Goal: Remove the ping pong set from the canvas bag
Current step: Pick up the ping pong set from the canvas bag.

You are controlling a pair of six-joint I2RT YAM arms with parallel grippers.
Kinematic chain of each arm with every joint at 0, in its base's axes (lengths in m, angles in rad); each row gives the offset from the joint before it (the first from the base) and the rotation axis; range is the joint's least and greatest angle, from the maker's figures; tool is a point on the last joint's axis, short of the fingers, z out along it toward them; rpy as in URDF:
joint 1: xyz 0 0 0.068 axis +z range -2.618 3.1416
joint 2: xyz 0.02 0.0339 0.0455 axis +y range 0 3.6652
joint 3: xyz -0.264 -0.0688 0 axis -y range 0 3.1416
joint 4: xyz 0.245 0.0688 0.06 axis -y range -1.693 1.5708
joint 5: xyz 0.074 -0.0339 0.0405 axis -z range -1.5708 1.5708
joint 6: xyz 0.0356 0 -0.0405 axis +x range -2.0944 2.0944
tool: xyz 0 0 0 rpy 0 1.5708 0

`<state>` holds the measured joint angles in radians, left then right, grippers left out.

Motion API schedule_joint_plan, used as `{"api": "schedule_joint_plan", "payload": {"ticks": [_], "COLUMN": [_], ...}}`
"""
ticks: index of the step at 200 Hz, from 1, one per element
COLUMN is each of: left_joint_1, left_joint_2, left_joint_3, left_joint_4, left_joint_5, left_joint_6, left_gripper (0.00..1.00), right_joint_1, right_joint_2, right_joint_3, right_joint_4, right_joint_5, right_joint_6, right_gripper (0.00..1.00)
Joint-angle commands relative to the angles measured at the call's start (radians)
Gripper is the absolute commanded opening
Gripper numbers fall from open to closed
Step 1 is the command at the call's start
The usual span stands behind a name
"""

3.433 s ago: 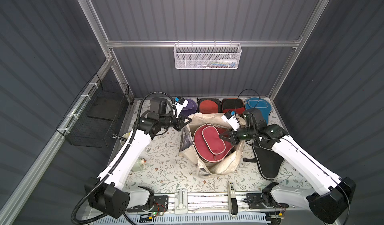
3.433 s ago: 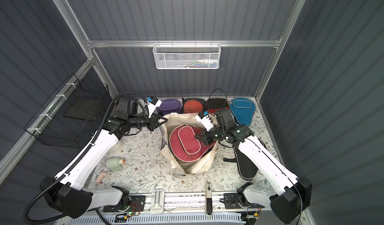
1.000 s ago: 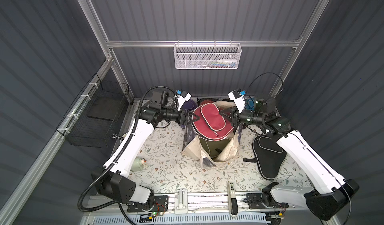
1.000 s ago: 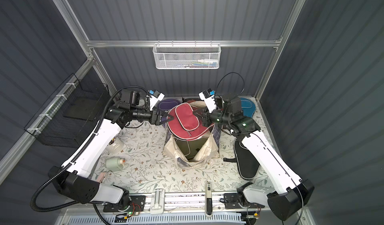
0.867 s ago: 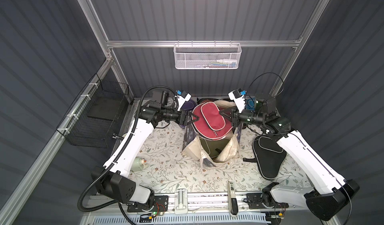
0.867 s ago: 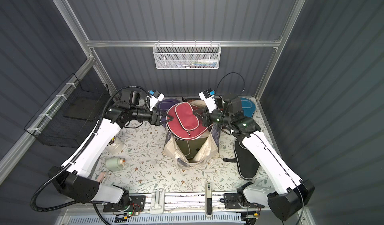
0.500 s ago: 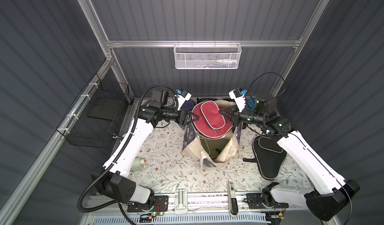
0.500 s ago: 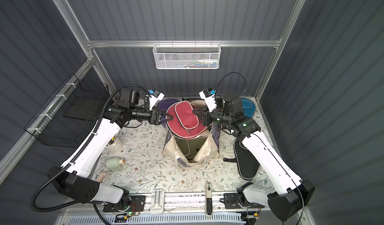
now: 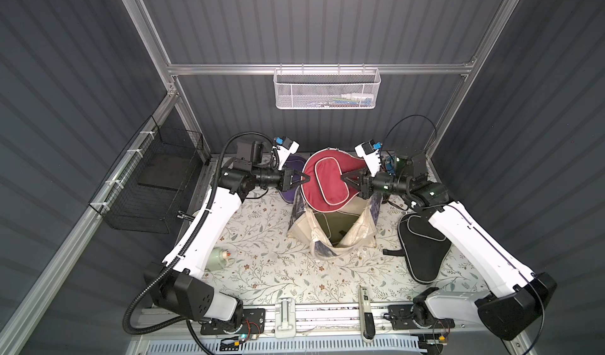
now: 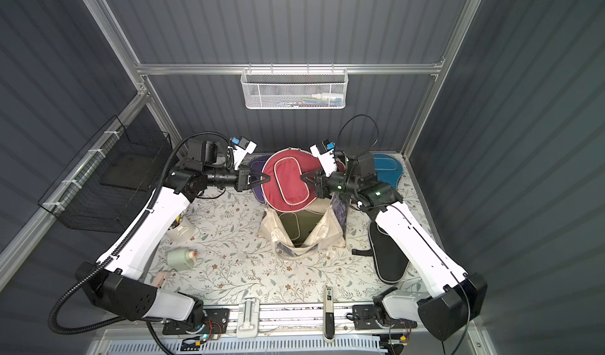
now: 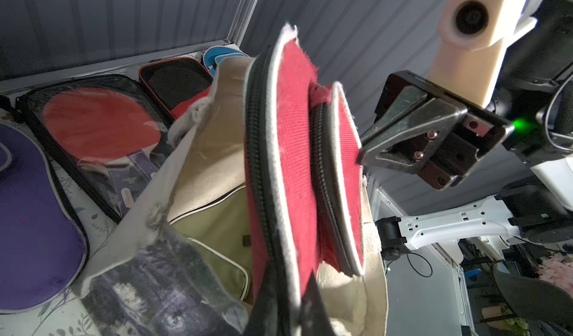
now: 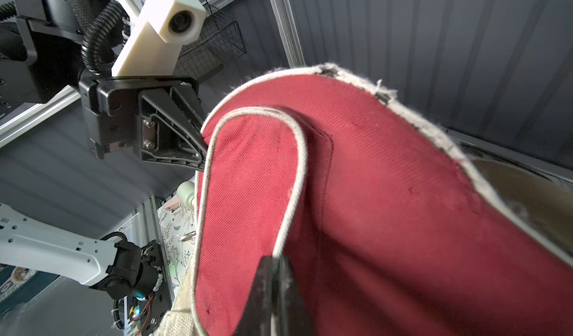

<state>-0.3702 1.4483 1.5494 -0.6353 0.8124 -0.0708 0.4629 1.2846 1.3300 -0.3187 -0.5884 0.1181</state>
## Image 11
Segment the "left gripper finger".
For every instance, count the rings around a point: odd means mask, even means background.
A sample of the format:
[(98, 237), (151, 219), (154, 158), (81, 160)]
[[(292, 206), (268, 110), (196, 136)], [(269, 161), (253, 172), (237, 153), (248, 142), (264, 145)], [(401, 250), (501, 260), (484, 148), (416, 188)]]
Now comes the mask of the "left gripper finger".
[(316, 276), (310, 276), (300, 306), (293, 307), (277, 268), (267, 264), (252, 309), (252, 334), (335, 336)]

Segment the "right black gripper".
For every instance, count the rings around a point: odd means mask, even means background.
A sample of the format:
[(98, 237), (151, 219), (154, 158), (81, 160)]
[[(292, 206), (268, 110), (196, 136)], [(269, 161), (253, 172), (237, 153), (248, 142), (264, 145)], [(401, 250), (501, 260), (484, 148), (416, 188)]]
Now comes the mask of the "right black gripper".
[(389, 76), (379, 109), (357, 163), (419, 176), (437, 191), (459, 185), (513, 131), (510, 121), (407, 70)]

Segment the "maroon red paddle case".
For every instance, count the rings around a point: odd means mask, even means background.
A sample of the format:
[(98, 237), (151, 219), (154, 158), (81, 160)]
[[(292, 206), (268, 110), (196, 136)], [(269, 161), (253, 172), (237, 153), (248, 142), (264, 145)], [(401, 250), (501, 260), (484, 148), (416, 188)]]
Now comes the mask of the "maroon red paddle case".
[(294, 25), (255, 59), (245, 103), (255, 282), (274, 265), (299, 307), (320, 264), (364, 273), (361, 142), (343, 86), (319, 84)]

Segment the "cream canvas tote bag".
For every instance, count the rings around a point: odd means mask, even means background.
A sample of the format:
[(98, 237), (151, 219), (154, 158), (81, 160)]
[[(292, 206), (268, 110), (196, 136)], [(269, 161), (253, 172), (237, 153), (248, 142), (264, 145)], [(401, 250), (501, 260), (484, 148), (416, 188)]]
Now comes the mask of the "cream canvas tote bag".
[[(170, 128), (173, 152), (73, 286), (102, 335), (253, 335), (259, 290), (250, 211), (252, 304), (232, 297), (170, 222), (240, 185), (246, 187), (249, 208), (245, 93), (255, 59), (222, 61), (207, 97)], [(316, 272), (335, 335), (386, 332), (386, 276), (366, 187), (363, 175), (363, 275), (346, 276), (327, 263)]]

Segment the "blue paddle case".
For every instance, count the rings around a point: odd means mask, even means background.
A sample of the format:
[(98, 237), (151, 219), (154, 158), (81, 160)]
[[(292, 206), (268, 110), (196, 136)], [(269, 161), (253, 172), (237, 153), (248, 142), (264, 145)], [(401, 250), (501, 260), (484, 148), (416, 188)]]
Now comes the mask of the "blue paddle case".
[(207, 68), (211, 76), (216, 75), (221, 62), (230, 57), (247, 57), (241, 50), (236, 50), (227, 46), (213, 46), (206, 50), (201, 58), (202, 64)]

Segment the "red black ping pong set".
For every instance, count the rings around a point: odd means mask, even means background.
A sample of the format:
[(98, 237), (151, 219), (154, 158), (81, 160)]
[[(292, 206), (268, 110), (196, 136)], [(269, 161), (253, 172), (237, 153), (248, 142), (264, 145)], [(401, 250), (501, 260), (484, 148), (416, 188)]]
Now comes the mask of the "red black ping pong set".
[(174, 121), (208, 95), (213, 77), (199, 61), (183, 57), (144, 65), (139, 70), (139, 81)]

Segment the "purple pouch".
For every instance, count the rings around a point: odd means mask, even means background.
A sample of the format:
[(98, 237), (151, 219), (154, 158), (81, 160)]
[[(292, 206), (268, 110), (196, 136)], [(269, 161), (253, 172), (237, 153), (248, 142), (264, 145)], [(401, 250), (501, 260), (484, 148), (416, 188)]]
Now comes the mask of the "purple pouch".
[(83, 270), (87, 234), (42, 149), (1, 126), (1, 313), (35, 309)]

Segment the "red ping pong paddle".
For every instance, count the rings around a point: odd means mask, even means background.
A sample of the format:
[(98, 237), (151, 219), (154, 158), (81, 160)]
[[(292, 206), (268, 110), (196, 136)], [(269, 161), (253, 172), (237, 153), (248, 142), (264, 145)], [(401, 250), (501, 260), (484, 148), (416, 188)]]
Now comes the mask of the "red ping pong paddle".
[(117, 223), (173, 151), (172, 119), (127, 76), (36, 88), (18, 97), (16, 108), (49, 155)]

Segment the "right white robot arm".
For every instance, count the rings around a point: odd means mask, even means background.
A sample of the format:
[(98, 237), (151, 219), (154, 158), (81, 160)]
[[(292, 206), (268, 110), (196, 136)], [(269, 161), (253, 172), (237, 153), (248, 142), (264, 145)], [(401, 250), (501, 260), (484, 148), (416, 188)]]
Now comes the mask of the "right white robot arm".
[(448, 0), (428, 76), (393, 73), (359, 163), (459, 185), (498, 146), (532, 176), (455, 209), (376, 223), (388, 261), (482, 236), (572, 237), (572, 0)]

